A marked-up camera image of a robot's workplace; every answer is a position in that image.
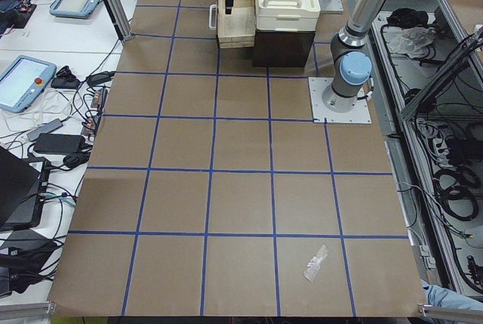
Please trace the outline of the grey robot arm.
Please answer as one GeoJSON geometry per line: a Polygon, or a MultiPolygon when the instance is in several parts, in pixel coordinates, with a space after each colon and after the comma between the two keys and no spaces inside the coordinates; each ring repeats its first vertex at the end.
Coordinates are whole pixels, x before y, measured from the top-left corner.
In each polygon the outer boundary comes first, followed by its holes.
{"type": "MultiPolygon", "coordinates": [[[[372,62],[361,52],[367,42],[368,30],[379,13],[385,0],[357,0],[346,25],[333,37],[331,53],[334,61],[335,76],[328,88],[330,93],[344,100],[356,98],[361,86],[369,79],[372,62]]],[[[282,67],[288,55],[275,53],[275,47],[255,37],[253,67],[282,67]]]]}

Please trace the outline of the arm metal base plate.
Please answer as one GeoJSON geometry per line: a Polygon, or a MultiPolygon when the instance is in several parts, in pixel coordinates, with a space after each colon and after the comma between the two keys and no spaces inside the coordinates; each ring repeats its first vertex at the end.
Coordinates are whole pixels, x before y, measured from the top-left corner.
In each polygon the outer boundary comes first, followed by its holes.
{"type": "Polygon", "coordinates": [[[309,77],[314,123],[371,124],[368,101],[360,89],[356,97],[341,97],[332,88],[332,78],[309,77]]]}

